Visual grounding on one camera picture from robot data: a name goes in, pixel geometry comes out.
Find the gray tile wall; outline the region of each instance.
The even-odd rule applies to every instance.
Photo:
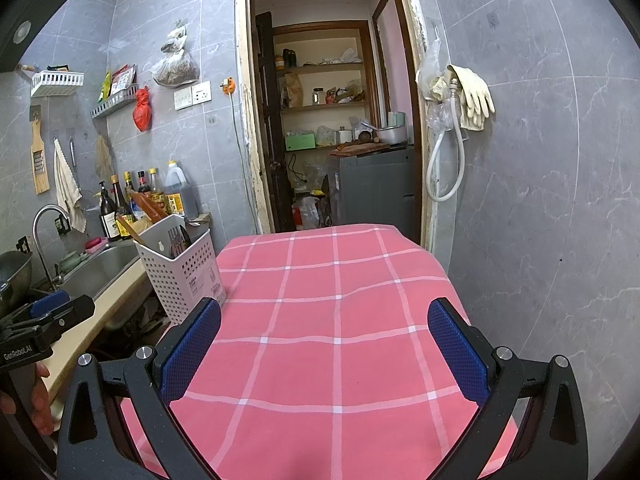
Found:
[[[442,14],[438,0],[418,0],[426,26],[426,36],[429,44],[436,40],[436,34],[440,37],[440,71],[444,72],[449,63],[449,44],[447,33],[442,21]],[[436,135],[430,130],[432,145],[436,142]],[[438,152],[438,160],[433,177],[437,179],[435,186],[437,195],[443,196],[449,192],[458,178],[458,146],[455,134],[445,134]],[[433,203],[432,225],[434,229],[431,251],[445,272],[449,272],[453,235],[456,222],[458,193],[445,202]]]
[[[608,0],[437,0],[496,115],[466,143],[449,275],[521,357],[569,356],[590,476],[640,413],[640,50]]]
[[[174,109],[174,90],[157,85],[150,70],[164,56],[159,47],[176,20],[188,22],[186,50],[200,68],[200,80],[210,80],[212,90],[211,102],[180,111]],[[153,120],[151,131],[141,133],[133,124],[132,107],[108,117],[118,171],[158,167],[164,182],[167,162],[175,159],[197,186],[200,211],[212,213],[217,252],[232,238],[255,232],[242,174],[241,161],[246,173],[248,166],[240,97],[236,92],[233,111],[220,89],[225,77],[238,81],[234,0],[118,0],[109,66],[117,70],[125,63],[137,64],[140,85],[149,86]]]
[[[31,43],[23,63],[68,64],[71,70],[84,72],[84,86],[67,97],[30,98],[31,73],[0,74],[0,215],[2,243],[0,252],[15,249],[18,238],[31,233],[31,223],[38,209],[57,203],[53,174],[53,140],[58,138],[70,164],[69,138],[73,136],[78,160],[78,186],[88,200],[99,189],[95,175],[95,139],[106,134],[106,121],[92,121],[90,109],[97,103],[107,67],[106,45],[116,0],[68,0]],[[41,135],[45,143],[50,189],[36,195],[31,174],[30,104],[42,106]],[[82,250],[84,242],[102,234],[97,214],[89,212],[85,234],[72,231],[58,237],[54,213],[40,221],[40,241],[50,270],[53,264],[73,250]],[[33,259],[34,280],[44,276],[37,256]]]

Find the wok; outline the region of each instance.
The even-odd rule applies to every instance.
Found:
[[[24,304],[31,286],[32,256],[20,251],[0,254],[0,318]]]

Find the pink checkered tablecloth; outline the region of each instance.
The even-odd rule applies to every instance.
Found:
[[[436,259],[395,228],[241,237],[218,257],[222,327],[171,409],[225,480],[424,480],[477,406],[427,327]],[[162,473],[130,402],[129,429]],[[487,464],[502,464],[513,421]]]

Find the red plastic bag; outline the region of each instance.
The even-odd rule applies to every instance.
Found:
[[[151,124],[151,106],[149,105],[149,87],[136,92],[136,107],[133,109],[133,122],[141,132],[146,132]]]

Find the stainless steel sink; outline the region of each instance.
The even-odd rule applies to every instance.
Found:
[[[95,300],[139,257],[133,241],[108,244],[67,274],[60,288],[71,298],[86,294]]]

